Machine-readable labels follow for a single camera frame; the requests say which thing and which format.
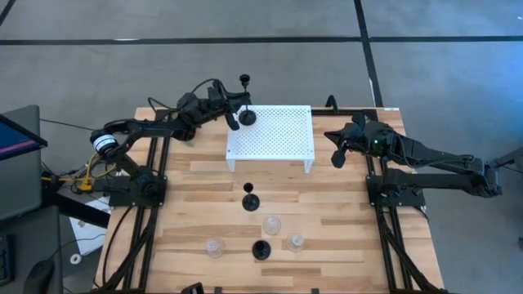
computer screen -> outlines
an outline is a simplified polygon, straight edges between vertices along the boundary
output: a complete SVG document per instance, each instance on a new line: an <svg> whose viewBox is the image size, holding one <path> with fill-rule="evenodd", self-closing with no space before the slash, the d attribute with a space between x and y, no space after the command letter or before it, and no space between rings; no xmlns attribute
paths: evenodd
<svg viewBox="0 0 523 294"><path fill-rule="evenodd" d="M0 114L0 160L47 146L47 142Z"/></svg>

white perforated platform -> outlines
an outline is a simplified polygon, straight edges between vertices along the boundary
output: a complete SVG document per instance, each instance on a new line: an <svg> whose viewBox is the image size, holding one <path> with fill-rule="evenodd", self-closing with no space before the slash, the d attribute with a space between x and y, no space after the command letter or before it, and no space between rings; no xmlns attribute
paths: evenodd
<svg viewBox="0 0 523 294"><path fill-rule="evenodd" d="M250 105L256 113L252 126L240 123L229 130L227 163L235 171L236 160L303 160L305 173L314 162L314 139L310 106ZM243 106L238 115L245 110Z"/></svg>

black metal frame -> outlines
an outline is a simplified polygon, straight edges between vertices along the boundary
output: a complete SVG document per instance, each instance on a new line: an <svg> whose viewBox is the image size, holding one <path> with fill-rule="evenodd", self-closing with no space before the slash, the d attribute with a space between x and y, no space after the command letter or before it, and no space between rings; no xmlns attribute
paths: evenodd
<svg viewBox="0 0 523 294"><path fill-rule="evenodd" d="M7 5L4 7L0 14L0 26L6 19L9 11L15 5L16 0L9 0ZM171 44L171 45L182 45L182 44L248 44L248 43L318 43L318 42L361 42L365 63L368 71L368 75L371 82L371 90L373 93L374 106L383 107L382 94L378 84L378 75L376 67L373 61L373 54L371 43L373 42L523 42L523 36L512 35L512 36L439 36L439 37L421 37L421 36L405 36L405 37L372 37L369 36L367 25L364 18L364 10L361 0L354 0L355 12L358 18L358 25L360 27L360 36L282 36L282 37L230 37L230 38L137 38L137 39L72 39L72 40L28 40L28 39L9 39L0 40L0 46L75 46L75 45L160 45L160 44ZM363 112L369 119L378 120L376 110L373 109L338 109L337 105L328 102L328 107L332 106L331 110L313 110L313 115L352 115L355 112ZM165 164L167 161L168 154L168 143L169 140L163 142L162 155L160 160L159 172L163 174ZM152 167L154 161L154 153L156 150L157 139L151 139L149 155L147 158L147 166ZM367 168L369 170L369 177L375 176L375 169L373 160L370 157L366 157ZM386 165L381 162L382 170L386 169ZM142 207L137 208L136 220L134 230L132 234L131 248L135 248L136 245L141 241L141 227L143 223L143 215L145 209ZM376 216L379 223L380 217L383 215L383 209L381 206L376 205ZM150 221L156 222L158 216L158 208L151 210ZM397 215L396 207L390 207L390 216L392 229L394 231L395 238L401 247L403 247L403 239L401 237L400 222ZM142 267L140 286L141 289L129 289L131 284L132 270L134 267L134 261L130 262L128 271L125 273L123 289L121 293L143 293L143 289L147 283L147 273L150 264L150 253L152 248L154 234L146 240L144 264ZM385 269L387 272L388 287L391 292L394 293L414 293L412 290L412 283L410 281L409 272L405 268L405 265L401 263L401 272L405 284L405 289L397 289L396 280L394 276L394 270L392 269L391 253L388 246L387 240L380 234L383 250L383 260L385 263ZM313 289L313 292L319 292L318 289Z"/></svg>

screen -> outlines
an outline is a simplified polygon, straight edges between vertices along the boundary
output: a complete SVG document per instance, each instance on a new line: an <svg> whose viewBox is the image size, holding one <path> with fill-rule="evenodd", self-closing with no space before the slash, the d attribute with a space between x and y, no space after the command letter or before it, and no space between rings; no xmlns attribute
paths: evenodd
<svg viewBox="0 0 523 294"><path fill-rule="evenodd" d="M0 122L0 158L6 159L39 149L40 142L33 140L12 126Z"/></svg>

wooden table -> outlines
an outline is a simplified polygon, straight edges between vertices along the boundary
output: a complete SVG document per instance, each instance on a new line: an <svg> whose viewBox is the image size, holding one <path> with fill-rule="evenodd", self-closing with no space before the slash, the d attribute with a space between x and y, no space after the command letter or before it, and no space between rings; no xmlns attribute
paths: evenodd
<svg viewBox="0 0 523 294"><path fill-rule="evenodd" d="M380 121L405 132L398 110L377 111ZM154 115L148 108L139 108L136 118ZM166 170L168 194L155 231L147 292L179 292L197 282L206 292L214 287L223 287L224 292L310 292L315 287L320 292L388 292L376 215L364 183L368 174L364 157L347 153L344 168L334 168L330 158L335 145L323 135L350 120L348 116L313 117L316 159L309 174L300 162L238 161L236 172L229 172L228 126L223 118L203 125L191 142L172 140ZM128 154L145 164L149 142L139 140ZM253 192L261 199L255 212L242 208L246 182L253 183ZM124 211L121 207L112 212L102 257ZM427 221L411 207L398 212L407 252L429 281L443 287ZM135 215L134 208L115 237L108 275L127 255ZM281 219L278 235L263 232L267 216ZM286 249L285 239L291 232L306 238L302 252ZM220 258L205 252L211 237L225 241L226 252ZM272 247L265 261L255 260L251 253L259 239ZM402 287L399 262L391 252L397 284ZM133 287L138 284L141 256L137 260Z"/></svg>

